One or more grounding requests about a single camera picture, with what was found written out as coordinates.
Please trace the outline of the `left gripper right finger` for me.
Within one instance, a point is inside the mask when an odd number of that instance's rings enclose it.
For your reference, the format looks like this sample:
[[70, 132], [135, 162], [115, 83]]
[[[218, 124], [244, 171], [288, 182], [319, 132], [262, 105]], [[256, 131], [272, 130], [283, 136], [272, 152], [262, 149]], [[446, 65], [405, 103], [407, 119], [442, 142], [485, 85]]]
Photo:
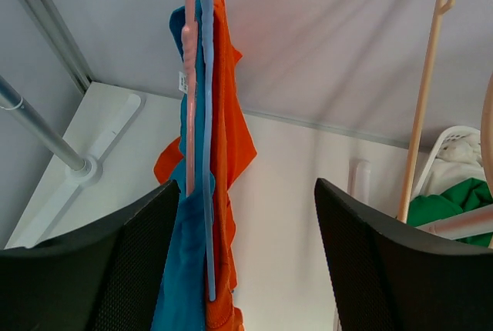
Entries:
[[314, 187], [344, 330], [490, 330], [492, 251], [434, 236], [349, 196]]

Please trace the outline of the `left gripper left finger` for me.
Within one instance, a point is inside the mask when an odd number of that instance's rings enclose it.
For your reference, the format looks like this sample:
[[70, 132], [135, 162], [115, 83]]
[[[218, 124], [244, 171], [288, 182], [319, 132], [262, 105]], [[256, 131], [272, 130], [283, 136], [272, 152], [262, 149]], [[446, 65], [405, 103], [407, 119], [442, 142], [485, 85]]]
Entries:
[[1, 252], [3, 330], [149, 330], [176, 221], [170, 180], [27, 249]]

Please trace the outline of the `green t shirt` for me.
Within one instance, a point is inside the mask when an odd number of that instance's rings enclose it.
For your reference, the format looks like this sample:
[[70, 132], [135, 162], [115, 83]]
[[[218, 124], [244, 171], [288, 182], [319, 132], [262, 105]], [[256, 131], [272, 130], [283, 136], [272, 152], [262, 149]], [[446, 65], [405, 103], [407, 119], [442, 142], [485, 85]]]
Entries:
[[407, 224], [442, 238], [489, 247], [492, 197], [488, 185], [467, 179], [440, 195], [418, 196], [409, 205]]

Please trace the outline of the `beige plastic hanger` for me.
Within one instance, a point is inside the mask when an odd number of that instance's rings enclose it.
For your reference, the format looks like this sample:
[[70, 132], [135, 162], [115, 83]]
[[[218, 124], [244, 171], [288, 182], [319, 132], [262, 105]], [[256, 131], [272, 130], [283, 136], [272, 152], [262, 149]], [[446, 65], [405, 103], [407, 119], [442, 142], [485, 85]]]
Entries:
[[[428, 103], [429, 89], [434, 71], [434, 63], [438, 49], [438, 39], [441, 32], [443, 15], [455, 5], [455, 0], [435, 0], [428, 46], [421, 76], [418, 101], [414, 113], [411, 141], [407, 151], [407, 163], [404, 174], [401, 199], [397, 220], [406, 223], [411, 188], [414, 181], [415, 166], [421, 141], [421, 133]], [[481, 114], [481, 155], [488, 187], [492, 187], [492, 83], [488, 83], [484, 105]], [[424, 230], [437, 236], [457, 239], [460, 233], [466, 236], [482, 234], [492, 227], [492, 207], [484, 207], [470, 214], [461, 214], [449, 219], [438, 220], [424, 227]]]

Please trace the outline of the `orange t shirt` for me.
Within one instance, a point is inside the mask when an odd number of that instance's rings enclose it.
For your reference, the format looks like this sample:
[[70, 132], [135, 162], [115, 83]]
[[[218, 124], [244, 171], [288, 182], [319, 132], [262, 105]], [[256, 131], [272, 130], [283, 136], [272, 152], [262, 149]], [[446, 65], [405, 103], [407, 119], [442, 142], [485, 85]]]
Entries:
[[226, 0], [214, 0], [213, 123], [211, 172], [216, 300], [205, 295], [204, 330], [242, 330], [243, 315], [233, 304], [237, 285], [232, 243], [236, 234], [229, 190], [257, 155], [236, 93], [235, 68], [242, 55], [231, 40]]

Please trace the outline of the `light blue plastic hanger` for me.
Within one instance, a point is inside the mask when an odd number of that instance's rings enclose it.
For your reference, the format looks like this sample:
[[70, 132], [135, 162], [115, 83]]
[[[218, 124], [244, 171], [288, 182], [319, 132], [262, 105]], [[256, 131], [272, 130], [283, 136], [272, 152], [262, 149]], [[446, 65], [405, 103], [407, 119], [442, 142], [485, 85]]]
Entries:
[[206, 274], [208, 299], [216, 300], [216, 279], [213, 248], [213, 184], [211, 182], [210, 160], [213, 123], [213, 0], [201, 0], [202, 44], [205, 63], [204, 81], [204, 133], [203, 133], [203, 210], [206, 237]]

